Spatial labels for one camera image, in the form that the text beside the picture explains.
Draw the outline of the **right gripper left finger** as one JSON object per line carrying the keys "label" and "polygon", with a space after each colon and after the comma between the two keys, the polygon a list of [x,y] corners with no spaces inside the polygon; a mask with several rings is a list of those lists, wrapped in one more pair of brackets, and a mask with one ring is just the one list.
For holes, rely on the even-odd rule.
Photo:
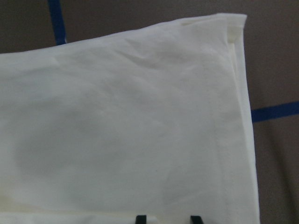
{"label": "right gripper left finger", "polygon": [[137,215],[136,216],[136,224],[146,224],[147,216],[146,215]]}

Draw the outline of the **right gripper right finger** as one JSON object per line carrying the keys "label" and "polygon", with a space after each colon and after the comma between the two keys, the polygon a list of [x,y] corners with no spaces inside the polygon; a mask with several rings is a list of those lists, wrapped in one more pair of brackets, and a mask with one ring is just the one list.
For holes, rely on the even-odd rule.
{"label": "right gripper right finger", "polygon": [[192,215],[192,216],[190,216],[190,221],[191,221],[191,224],[204,224],[201,216]]}

